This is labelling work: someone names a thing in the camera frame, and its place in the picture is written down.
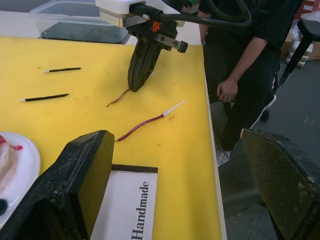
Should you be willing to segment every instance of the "clear plastic box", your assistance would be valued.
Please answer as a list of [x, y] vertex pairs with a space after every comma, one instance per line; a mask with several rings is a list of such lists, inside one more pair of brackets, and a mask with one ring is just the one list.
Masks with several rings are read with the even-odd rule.
[[125, 28], [100, 20], [94, 0], [52, 0], [30, 11], [41, 38], [124, 44]]

